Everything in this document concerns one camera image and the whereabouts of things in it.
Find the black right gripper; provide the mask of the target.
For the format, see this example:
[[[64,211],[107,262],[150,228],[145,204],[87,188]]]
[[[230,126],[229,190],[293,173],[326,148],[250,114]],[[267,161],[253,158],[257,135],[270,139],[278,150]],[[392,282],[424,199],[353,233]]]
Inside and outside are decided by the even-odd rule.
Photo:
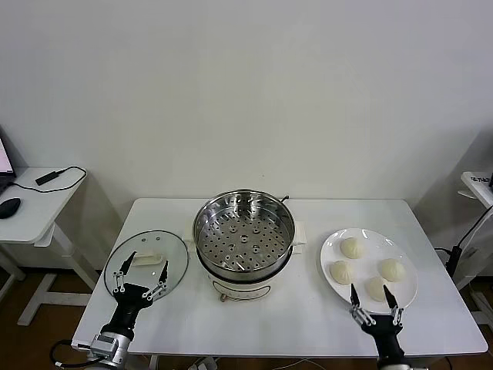
[[[384,294],[391,315],[369,314],[367,310],[361,307],[355,286],[351,284],[350,314],[360,326],[364,326],[364,332],[374,339],[379,359],[402,359],[404,351],[399,345],[397,335],[402,330],[401,316],[404,309],[399,308],[396,297],[386,285],[384,285]]]

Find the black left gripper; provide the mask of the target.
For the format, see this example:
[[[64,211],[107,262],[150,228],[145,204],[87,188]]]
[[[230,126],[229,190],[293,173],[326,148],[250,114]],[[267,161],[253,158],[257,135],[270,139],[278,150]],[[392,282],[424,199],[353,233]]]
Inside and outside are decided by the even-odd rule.
[[[125,277],[136,254],[137,252],[133,251],[122,261],[119,269],[112,273],[114,281],[112,295],[117,302],[117,306],[110,322],[101,328],[101,333],[115,333],[133,340],[135,335],[133,329],[139,312],[153,304],[153,301],[149,300],[159,299],[165,294],[168,261],[165,261],[157,284],[153,288],[147,290],[147,288],[140,285],[125,283]]]

